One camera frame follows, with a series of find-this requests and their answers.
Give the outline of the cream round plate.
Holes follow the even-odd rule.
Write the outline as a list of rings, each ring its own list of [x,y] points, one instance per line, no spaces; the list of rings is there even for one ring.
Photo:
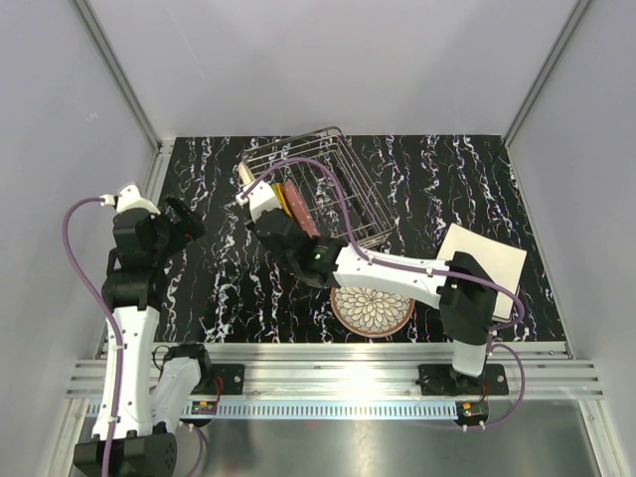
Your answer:
[[[239,178],[244,186],[249,186],[254,182],[254,176],[251,170],[246,166],[243,161],[240,161],[238,164],[238,174]]]

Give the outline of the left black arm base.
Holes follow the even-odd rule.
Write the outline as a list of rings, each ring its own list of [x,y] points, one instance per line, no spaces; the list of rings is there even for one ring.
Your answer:
[[[244,364],[214,363],[204,368],[199,383],[193,389],[194,396],[241,396],[244,385]]]

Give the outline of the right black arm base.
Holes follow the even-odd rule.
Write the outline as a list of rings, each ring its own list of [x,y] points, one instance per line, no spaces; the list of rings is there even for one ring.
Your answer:
[[[509,386],[502,365],[486,364],[479,377],[469,377],[456,372],[450,364],[421,364],[417,367],[415,383],[423,396],[430,397],[481,397],[507,396]]]

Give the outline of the pink polka dot plate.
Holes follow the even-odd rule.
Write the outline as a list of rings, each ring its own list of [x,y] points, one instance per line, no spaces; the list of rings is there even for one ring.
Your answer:
[[[320,232],[309,212],[308,206],[299,189],[291,179],[283,184],[283,192],[290,212],[300,228],[312,238],[319,237]]]

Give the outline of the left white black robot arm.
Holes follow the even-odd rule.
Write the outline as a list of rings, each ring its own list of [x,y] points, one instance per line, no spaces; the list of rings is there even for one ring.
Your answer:
[[[104,312],[107,357],[100,409],[90,440],[74,449],[73,465],[86,476],[171,476],[177,462],[175,430],[190,394],[214,382],[201,344],[169,351],[159,382],[150,380],[151,351],[168,286],[165,264],[205,228],[178,199],[172,222],[133,185],[97,198],[115,209],[114,248],[100,289],[87,286]]]

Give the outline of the metal wire dish rack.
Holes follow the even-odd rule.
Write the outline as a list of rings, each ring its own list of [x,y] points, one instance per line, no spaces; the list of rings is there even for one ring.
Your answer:
[[[239,160],[257,177],[271,165],[294,157],[315,160],[332,175],[327,176],[310,164],[296,163],[271,173],[267,182],[284,184],[292,181],[321,235],[339,239],[348,237],[334,186],[338,182],[358,244],[378,248],[390,237],[395,226],[393,214],[371,178],[369,166],[359,159],[340,128],[331,126],[274,139],[243,150]]]

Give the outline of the orange polka dot plate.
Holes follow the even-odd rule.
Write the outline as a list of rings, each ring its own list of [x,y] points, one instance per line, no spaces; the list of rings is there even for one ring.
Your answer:
[[[284,192],[284,186],[280,183],[273,183],[270,185],[270,187],[272,188],[274,195],[276,196],[277,200],[279,201],[279,204],[281,206],[281,209],[285,212],[285,214],[289,217],[292,216],[292,213],[289,209],[288,206],[288,202],[286,200],[286,196],[285,196],[285,192]]]

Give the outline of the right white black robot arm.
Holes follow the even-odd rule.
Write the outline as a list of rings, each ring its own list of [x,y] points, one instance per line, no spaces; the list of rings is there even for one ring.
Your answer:
[[[450,382],[472,395],[486,382],[487,344],[498,291],[476,259],[376,253],[341,238],[311,237],[282,209],[252,213],[248,227],[286,271],[314,288],[370,288],[435,308],[453,342]]]

